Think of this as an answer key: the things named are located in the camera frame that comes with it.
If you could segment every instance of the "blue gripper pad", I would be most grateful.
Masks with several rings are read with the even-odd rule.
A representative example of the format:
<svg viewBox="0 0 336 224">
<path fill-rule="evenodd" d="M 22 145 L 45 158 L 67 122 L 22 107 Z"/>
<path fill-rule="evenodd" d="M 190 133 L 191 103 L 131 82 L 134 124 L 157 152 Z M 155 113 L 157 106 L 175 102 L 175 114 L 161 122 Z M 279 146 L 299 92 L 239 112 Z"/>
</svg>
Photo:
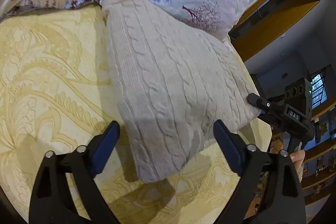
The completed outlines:
<svg viewBox="0 0 336 224">
<path fill-rule="evenodd" d="M 221 120 L 214 123 L 213 134 L 230 169 L 241 177 L 244 171 L 246 144 L 239 135 L 231 133 Z"/>
<path fill-rule="evenodd" d="M 90 174 L 95 177 L 103 169 L 120 137 L 120 127 L 117 122 L 112 122 L 102 135 L 102 139 L 90 157 Z"/>
</svg>

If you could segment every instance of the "decorative figurine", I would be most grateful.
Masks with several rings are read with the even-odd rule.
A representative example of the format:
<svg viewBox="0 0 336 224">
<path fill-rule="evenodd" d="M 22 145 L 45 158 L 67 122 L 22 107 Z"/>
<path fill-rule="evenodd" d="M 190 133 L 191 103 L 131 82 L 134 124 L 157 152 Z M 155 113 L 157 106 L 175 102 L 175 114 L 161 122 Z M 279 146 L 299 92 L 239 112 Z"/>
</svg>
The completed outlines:
<svg viewBox="0 0 336 224">
<path fill-rule="evenodd" d="M 257 189 L 254 193 L 255 198 L 263 198 L 266 185 L 267 185 L 267 181 L 268 181 L 268 177 L 269 177 L 269 172 L 262 173 L 259 179 L 258 185 L 257 185 Z"/>
<path fill-rule="evenodd" d="M 323 161 L 325 159 L 325 156 L 321 156 L 319 159 L 317 159 L 317 168 L 319 168 L 321 165 L 323 165 Z"/>
<path fill-rule="evenodd" d="M 305 163 L 303 165 L 303 175 L 306 174 L 308 172 L 308 163 Z"/>
<path fill-rule="evenodd" d="M 320 193 L 323 187 L 324 187 L 324 182 L 322 182 L 322 183 L 316 185 L 316 186 L 314 187 L 314 193 L 313 193 L 313 196 L 315 196 L 315 195 L 317 195 L 318 193 Z"/>
<path fill-rule="evenodd" d="M 315 124 L 315 143 L 318 144 L 321 141 L 321 137 L 328 131 L 327 123 L 319 123 Z"/>
<path fill-rule="evenodd" d="M 319 174 L 319 172 L 321 172 L 321 171 L 323 171 L 323 170 L 324 170 L 324 165 L 322 165 L 321 168 L 317 168 L 317 169 L 316 169 L 316 174 L 315 174 L 315 176 L 317 177 L 318 174 Z"/>
<path fill-rule="evenodd" d="M 331 157 L 330 162 L 331 162 L 331 165 L 330 165 L 331 167 L 329 168 L 329 171 L 335 172 L 336 171 L 336 155 Z"/>
</svg>

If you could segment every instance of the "ceiling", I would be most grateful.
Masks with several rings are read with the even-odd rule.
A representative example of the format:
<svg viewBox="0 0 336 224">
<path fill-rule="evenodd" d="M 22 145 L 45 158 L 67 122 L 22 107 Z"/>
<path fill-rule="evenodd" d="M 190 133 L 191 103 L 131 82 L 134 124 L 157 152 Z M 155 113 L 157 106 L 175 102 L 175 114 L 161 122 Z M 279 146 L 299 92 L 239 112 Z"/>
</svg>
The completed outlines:
<svg viewBox="0 0 336 224">
<path fill-rule="evenodd" d="M 308 14 L 245 62 L 250 74 L 262 75 L 288 58 L 309 34 L 314 32 L 331 0 L 321 0 Z"/>
</svg>

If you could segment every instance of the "yellow patterned bedspread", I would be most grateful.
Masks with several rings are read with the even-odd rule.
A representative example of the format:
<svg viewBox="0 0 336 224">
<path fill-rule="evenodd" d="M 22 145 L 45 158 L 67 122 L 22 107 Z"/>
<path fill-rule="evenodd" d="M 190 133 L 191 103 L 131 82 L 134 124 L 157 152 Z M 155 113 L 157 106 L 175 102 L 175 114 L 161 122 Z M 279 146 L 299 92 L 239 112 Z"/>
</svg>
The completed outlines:
<svg viewBox="0 0 336 224">
<path fill-rule="evenodd" d="M 5 20 L 0 66 L 0 185 L 26 220 L 45 152 L 73 151 L 112 120 L 122 125 L 121 138 L 95 181 L 121 223 L 213 223 L 234 191 L 238 176 L 217 144 L 166 180 L 137 180 L 113 94 L 98 5 Z M 262 150 L 272 135 L 258 119 L 239 134 Z M 87 216 L 71 176 L 68 181 L 79 213 Z"/>
</svg>

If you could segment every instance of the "metal screw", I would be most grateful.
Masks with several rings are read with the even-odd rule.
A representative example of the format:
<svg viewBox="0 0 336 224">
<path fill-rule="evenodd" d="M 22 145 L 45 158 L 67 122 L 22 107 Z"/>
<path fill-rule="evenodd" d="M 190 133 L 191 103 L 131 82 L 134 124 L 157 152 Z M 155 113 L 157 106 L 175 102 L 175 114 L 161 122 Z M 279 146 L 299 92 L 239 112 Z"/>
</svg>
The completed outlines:
<svg viewBox="0 0 336 224">
<path fill-rule="evenodd" d="M 249 144 L 246 148 L 251 152 L 257 151 L 257 147 L 254 144 Z"/>
<path fill-rule="evenodd" d="M 289 156 L 289 154 L 288 154 L 288 152 L 286 151 L 286 150 L 280 150 L 280 155 L 282 155 L 283 157 L 288 157 Z"/>
<path fill-rule="evenodd" d="M 83 153 L 83 152 L 85 152 L 85 150 L 86 150 L 86 146 L 85 146 L 85 145 L 80 145 L 80 146 L 78 146 L 77 149 L 76 149 L 76 151 L 77 151 L 78 153 Z"/>
<path fill-rule="evenodd" d="M 47 157 L 47 158 L 51 158 L 52 156 L 54 155 L 54 151 L 48 151 L 46 154 L 45 154 L 45 156 Z"/>
</svg>

